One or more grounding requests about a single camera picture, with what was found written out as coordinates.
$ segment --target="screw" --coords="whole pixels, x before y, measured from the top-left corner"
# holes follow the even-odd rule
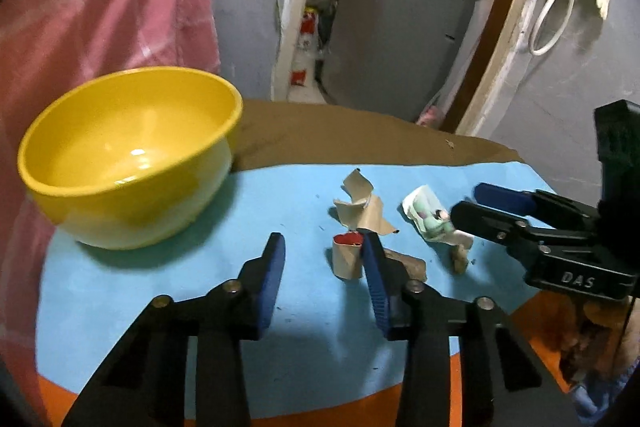
[[[238,279],[229,279],[222,283],[222,289],[227,293],[238,293],[242,289],[242,283]]]
[[[420,293],[424,290],[424,283],[415,279],[407,281],[404,287],[411,293]]]
[[[154,308],[164,308],[171,304],[171,297],[169,295],[159,295],[158,297],[154,297],[151,301],[151,305]]]
[[[481,297],[476,301],[478,307],[482,310],[493,310],[495,307],[495,302],[493,302],[489,297]]]

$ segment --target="pink object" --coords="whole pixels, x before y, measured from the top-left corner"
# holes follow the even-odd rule
[[[20,139],[49,103],[96,76],[158,64],[217,72],[211,0],[2,0],[0,64],[0,353],[44,417],[34,336],[54,228],[18,177]]]

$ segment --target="light blue mat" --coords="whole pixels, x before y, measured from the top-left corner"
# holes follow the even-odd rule
[[[259,256],[277,231],[286,238],[287,260],[273,322],[263,340],[242,345],[252,417],[332,407],[399,383],[405,344],[388,343],[376,329],[366,281],[340,281],[328,264],[332,237],[345,231],[329,209],[334,198],[347,198],[340,185],[353,168],[290,165],[233,174],[196,223],[137,251],[86,247],[58,230],[42,273],[40,374],[79,393],[155,295],[177,301],[204,295]],[[476,240],[469,254],[474,264],[452,276],[447,247],[427,245],[399,210],[402,198],[423,184],[447,208],[471,197],[480,182],[550,190],[529,166],[361,168],[385,203],[384,216],[400,230],[382,237],[383,245],[425,259],[428,283],[443,295],[466,301],[487,295],[512,312],[535,293],[522,282],[522,266],[487,241]],[[190,418],[193,385],[191,375]]]

